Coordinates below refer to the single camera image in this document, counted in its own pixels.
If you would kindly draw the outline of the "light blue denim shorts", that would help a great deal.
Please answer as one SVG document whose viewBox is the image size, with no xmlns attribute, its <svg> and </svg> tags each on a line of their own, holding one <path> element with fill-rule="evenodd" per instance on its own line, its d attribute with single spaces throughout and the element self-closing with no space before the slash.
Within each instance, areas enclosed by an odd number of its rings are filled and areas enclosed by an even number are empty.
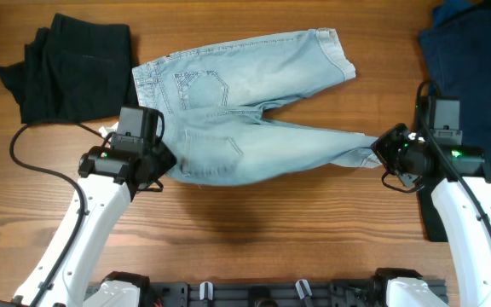
<svg viewBox="0 0 491 307">
<path fill-rule="evenodd" d="M 375 168 L 373 138 L 264 113 L 351 80 L 337 32 L 317 28 L 206 45 L 132 71 L 139 104 L 165 118 L 179 182 L 236 186 L 333 164 Z"/>
</svg>

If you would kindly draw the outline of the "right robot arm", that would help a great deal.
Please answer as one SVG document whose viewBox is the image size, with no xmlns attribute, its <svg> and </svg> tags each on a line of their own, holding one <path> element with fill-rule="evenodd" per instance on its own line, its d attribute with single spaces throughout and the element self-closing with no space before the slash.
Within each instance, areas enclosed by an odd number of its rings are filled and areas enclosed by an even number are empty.
<svg viewBox="0 0 491 307">
<path fill-rule="evenodd" d="M 463 306 L 491 306 L 491 167 L 480 148 L 462 145 L 459 101 L 421 96 L 418 128 L 398 124 L 372 150 L 401 192 L 428 191 L 450 246 Z"/>
</svg>

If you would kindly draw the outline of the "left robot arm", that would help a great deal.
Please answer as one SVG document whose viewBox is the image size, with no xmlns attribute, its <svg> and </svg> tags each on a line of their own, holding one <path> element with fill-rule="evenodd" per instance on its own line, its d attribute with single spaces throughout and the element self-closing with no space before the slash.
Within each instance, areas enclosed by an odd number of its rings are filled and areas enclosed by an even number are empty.
<svg viewBox="0 0 491 307">
<path fill-rule="evenodd" d="M 98 290 L 87 290 L 115 224 L 141 192 L 159 193 L 160 178 L 176 164 L 165 146 L 165 116 L 147 107 L 122 107 L 118 128 L 79 161 L 78 180 L 61 173 L 74 195 L 37 267 L 0 306 L 153 306 L 144 275 L 109 274 Z"/>
</svg>

